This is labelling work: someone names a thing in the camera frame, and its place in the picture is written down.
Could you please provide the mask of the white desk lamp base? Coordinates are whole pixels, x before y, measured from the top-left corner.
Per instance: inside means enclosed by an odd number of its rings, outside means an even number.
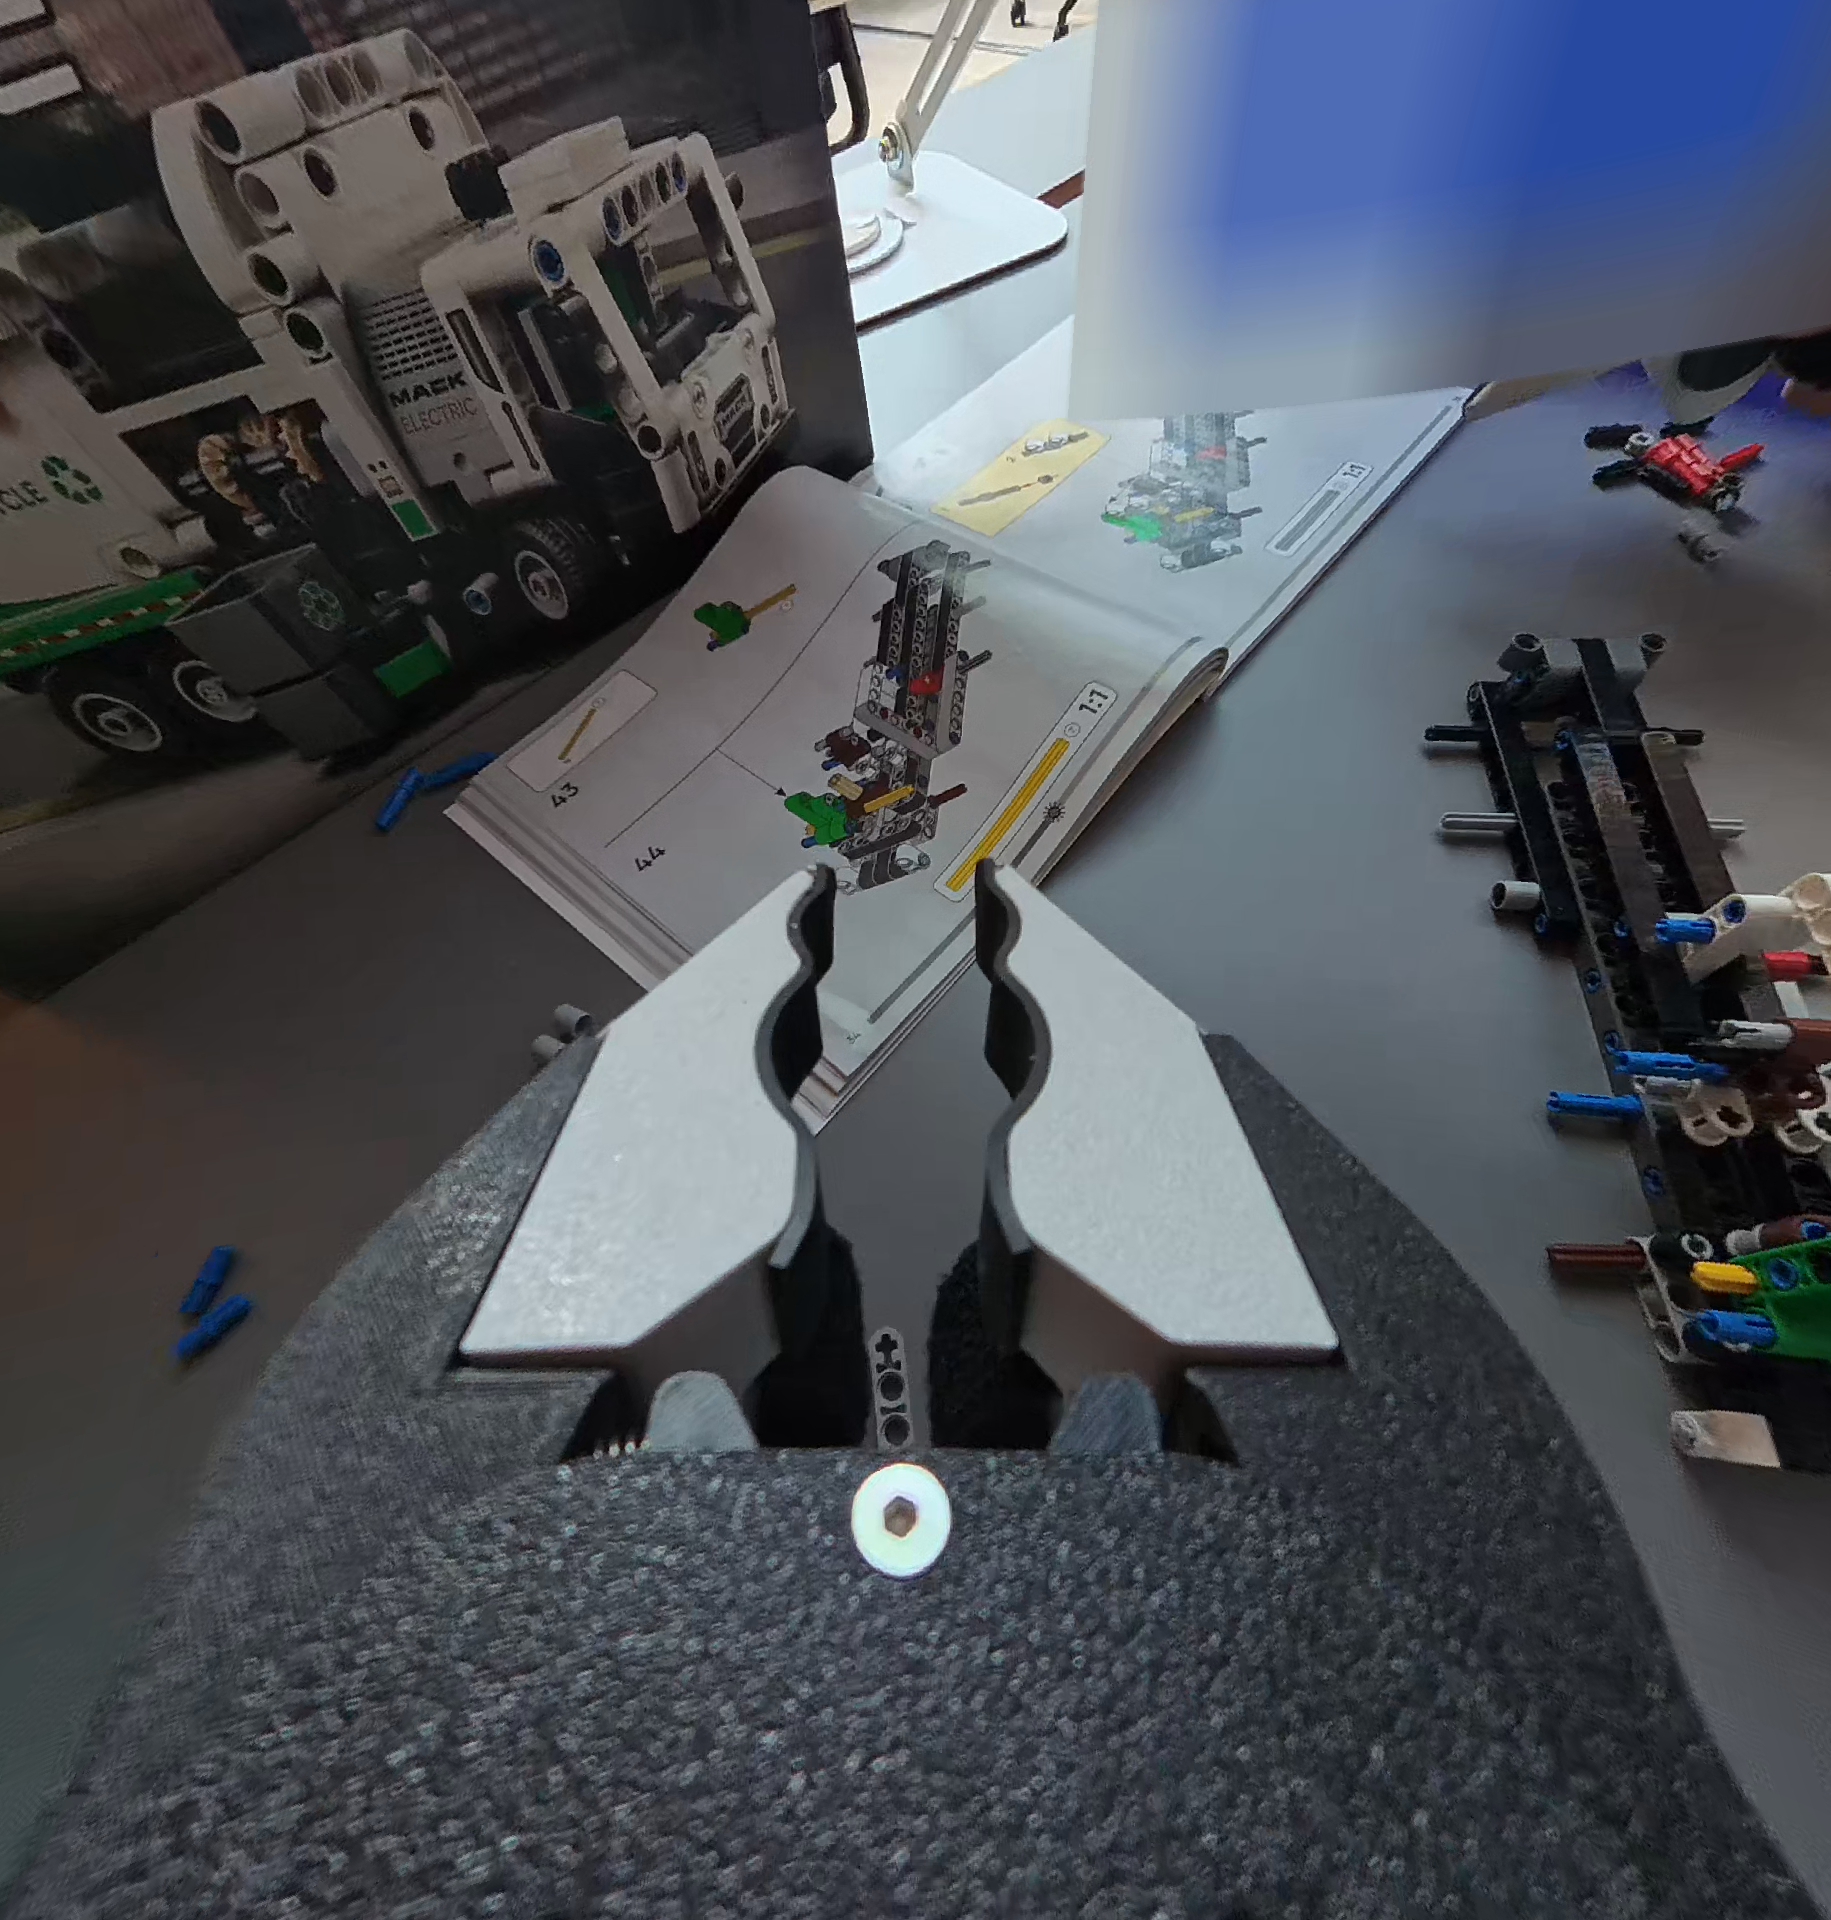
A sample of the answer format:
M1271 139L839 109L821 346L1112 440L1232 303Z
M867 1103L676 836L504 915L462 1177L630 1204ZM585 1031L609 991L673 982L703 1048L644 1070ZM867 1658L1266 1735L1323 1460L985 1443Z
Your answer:
M921 156L992 3L941 7L878 134L832 159L857 332L1057 253L1067 219L952 154Z

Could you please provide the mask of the pair of blue lego pins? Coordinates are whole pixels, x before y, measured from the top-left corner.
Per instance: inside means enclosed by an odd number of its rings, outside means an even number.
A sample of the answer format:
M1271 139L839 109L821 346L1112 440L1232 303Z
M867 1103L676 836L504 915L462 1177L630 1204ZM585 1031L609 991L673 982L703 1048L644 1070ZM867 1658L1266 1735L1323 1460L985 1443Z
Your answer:
M182 1333L176 1337L171 1359L176 1368L192 1366L231 1335L253 1311L253 1301L229 1293L238 1252L231 1244L208 1249L192 1281L182 1295L178 1313Z

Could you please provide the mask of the lego truck set box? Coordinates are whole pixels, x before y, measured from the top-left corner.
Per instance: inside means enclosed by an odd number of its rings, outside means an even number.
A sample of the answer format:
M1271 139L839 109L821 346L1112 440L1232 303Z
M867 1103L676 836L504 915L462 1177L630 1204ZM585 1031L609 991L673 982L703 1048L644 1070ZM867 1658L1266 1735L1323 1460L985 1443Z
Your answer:
M0 3L0 1001L868 461L833 23Z

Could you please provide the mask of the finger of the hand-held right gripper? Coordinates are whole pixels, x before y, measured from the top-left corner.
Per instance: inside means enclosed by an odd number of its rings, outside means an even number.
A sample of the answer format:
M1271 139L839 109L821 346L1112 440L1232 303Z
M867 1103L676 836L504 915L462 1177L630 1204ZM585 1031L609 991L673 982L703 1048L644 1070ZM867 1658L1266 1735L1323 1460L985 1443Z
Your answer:
M1787 382L1787 370L1782 364L1785 346L1785 339L1768 336L1642 360L1652 390L1645 404L1645 418L1675 428L1702 431L1738 404L1777 400Z

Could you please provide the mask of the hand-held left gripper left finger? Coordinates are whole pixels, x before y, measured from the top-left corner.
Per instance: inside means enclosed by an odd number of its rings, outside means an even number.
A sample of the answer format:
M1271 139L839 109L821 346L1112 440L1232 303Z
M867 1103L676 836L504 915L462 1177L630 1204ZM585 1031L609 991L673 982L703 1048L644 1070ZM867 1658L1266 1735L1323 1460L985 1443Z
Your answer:
M603 1035L460 1333L476 1368L768 1368L832 1295L795 1094L836 883L805 866Z

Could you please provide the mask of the lego truck chassis assembly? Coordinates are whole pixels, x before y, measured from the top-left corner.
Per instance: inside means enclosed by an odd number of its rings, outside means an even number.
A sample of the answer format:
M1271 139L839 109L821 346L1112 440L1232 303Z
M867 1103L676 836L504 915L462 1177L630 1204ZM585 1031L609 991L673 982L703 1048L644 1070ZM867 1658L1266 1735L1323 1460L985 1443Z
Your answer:
M1702 733L1640 691L1664 636L1516 634L1467 718L1496 840L1496 917L1576 976L1602 1090L1554 1090L1558 1132L1623 1141L1648 1214L1613 1244L1552 1244L1558 1284L1625 1285L1681 1405L1690 1460L1831 1476L1831 874L1733 883L1737 828L1707 812Z

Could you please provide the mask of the blue lego pin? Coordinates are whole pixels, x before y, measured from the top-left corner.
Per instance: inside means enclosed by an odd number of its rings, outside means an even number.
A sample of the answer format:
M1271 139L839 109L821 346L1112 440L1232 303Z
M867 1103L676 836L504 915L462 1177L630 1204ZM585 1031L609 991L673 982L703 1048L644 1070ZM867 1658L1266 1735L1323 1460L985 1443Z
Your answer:
M425 793L439 793L456 785L466 785L477 779L487 768L496 763L496 753L470 753L456 756L443 766L436 766L425 770L420 766L408 768L388 791L378 812L373 815L373 828L380 833L388 833L396 830L401 817L408 812L411 804L415 804Z

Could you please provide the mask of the small red black assembly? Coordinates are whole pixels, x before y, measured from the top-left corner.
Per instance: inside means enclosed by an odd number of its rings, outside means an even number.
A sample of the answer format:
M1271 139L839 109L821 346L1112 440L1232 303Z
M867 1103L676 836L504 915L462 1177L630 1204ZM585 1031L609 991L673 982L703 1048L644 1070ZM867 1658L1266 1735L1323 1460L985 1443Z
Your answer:
M1648 431L1638 422L1591 426L1582 436L1588 450L1606 459L1593 469L1597 490L1642 487L1665 501L1731 521L1744 511L1745 476L1765 459L1761 441L1720 453L1690 426L1665 424Z

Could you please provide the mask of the open lego instruction booklet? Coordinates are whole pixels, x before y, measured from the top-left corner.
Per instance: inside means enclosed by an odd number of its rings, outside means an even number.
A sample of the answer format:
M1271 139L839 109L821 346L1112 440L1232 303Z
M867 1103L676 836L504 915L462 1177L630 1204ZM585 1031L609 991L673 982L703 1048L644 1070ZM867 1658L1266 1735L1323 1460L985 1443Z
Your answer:
M936 422L784 467L450 818L649 991L832 868L810 1128L966 967L975 868L1037 881L1455 431L1467 390L1274 413Z

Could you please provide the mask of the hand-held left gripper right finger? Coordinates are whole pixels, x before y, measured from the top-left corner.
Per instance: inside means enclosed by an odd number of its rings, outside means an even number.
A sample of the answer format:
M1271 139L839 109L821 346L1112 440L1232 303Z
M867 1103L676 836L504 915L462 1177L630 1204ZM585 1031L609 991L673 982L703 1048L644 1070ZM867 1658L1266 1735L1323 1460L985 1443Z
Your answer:
M975 871L977 1297L1036 1368L1328 1364L1340 1337L1207 1035L1015 868Z

